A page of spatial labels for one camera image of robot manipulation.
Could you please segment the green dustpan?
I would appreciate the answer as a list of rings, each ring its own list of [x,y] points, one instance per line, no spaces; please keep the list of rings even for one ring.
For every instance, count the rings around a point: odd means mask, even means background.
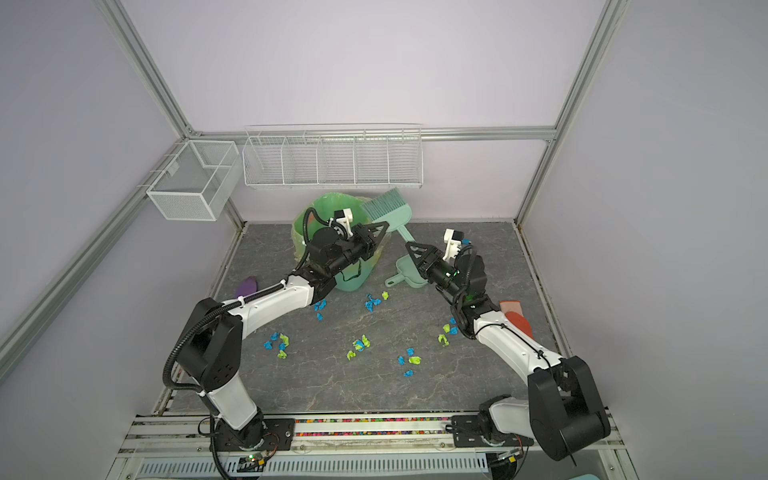
[[[406,283],[409,287],[418,289],[423,288],[428,282],[421,277],[418,269],[409,255],[405,255],[396,261],[397,273],[386,279],[387,287],[394,287],[400,283]]]

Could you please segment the green hand brush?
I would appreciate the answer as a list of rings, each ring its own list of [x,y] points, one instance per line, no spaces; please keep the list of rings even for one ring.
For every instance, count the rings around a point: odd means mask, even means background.
[[[414,241],[407,227],[412,219],[412,208],[398,188],[362,203],[361,208],[373,222],[387,222],[389,232],[396,231],[406,242]]]

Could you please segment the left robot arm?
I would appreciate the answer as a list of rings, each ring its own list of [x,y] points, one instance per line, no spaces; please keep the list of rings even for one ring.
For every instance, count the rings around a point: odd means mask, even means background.
[[[247,446],[260,441],[264,426],[263,413],[240,378],[243,340],[287,313],[324,300],[338,275],[376,253],[389,228],[386,221],[346,226],[331,218],[310,234],[309,218],[316,214],[314,208],[305,211],[305,250],[284,279],[226,302],[199,301],[163,365],[167,388],[194,392]]]

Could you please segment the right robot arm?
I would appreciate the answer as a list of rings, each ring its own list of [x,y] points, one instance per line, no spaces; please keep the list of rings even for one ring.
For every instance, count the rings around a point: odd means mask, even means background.
[[[559,461],[609,436],[608,415],[587,363],[545,348],[522,329],[521,314],[491,299],[484,261],[472,246],[445,254],[409,242],[406,250],[419,275],[449,303],[462,335],[492,350],[527,386],[524,401],[498,396],[480,406],[484,440],[526,437]]]

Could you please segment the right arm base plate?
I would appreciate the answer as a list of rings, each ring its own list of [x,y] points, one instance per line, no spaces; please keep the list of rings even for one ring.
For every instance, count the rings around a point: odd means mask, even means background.
[[[534,440],[517,434],[506,434],[491,428],[479,414],[454,415],[445,426],[457,448],[530,447]]]

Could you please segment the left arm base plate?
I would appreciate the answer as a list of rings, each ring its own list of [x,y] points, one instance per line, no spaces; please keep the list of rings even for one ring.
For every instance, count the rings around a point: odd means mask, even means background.
[[[214,446],[221,452],[286,451],[291,447],[295,419],[290,417],[256,419],[243,430],[233,430],[218,421],[213,434]]]

